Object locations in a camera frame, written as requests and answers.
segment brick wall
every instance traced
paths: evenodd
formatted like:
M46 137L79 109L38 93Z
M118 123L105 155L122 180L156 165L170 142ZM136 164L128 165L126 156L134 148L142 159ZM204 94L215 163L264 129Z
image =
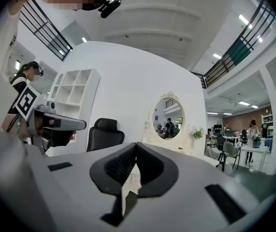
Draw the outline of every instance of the brick wall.
M268 115L266 113L266 110L268 110L269 113L271 113L271 107L265 107L259 110L255 110L250 113L236 115L236 116L230 116L230 117L224 117L223 118L223 126L226 124L228 125L228 128L232 129L233 131L242 131L243 129L247 130L249 129L251 120L255 119L256 124L258 128L260 129L262 126L262 115Z

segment white pillar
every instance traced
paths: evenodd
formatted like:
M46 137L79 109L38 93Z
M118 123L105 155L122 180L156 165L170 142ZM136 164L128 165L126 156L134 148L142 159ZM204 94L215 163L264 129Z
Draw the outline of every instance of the white pillar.
M276 88L272 80L272 77L270 76L265 66L260 68L260 73L265 82L267 93L270 100L270 105L273 111L273 125L274 125L273 146L272 146L270 161L268 163L267 172L266 172L266 174L273 175L276 170Z

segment balcony railing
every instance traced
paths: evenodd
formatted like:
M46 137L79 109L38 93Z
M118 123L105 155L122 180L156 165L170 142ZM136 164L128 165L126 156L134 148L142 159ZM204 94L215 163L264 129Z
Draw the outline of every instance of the balcony railing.
M168 100L165 103L166 103L166 108L169 108L170 106L173 106L176 102L174 100Z
M202 87L209 87L240 64L262 42L263 36L270 32L275 18L276 14L270 5L261 0L248 25L222 58L205 75L193 72L200 78Z
M23 5L21 22L62 61L72 50L72 46L53 25L35 0Z

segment oval mirror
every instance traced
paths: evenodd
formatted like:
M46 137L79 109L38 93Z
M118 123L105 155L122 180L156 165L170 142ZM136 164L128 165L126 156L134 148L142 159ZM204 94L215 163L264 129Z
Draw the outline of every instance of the oval mirror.
M180 104L171 98L158 102L153 113L154 129L165 140L176 137L182 130L183 110Z

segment cabinet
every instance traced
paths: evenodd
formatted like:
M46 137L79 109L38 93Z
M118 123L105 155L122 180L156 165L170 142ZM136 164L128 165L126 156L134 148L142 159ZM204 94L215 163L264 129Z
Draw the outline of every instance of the cabinet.
M49 156L57 156L86 151L88 128L92 104L100 81L95 69L61 72L52 85L48 101L55 103L57 114L85 120L87 127L78 131L67 146L52 148Z

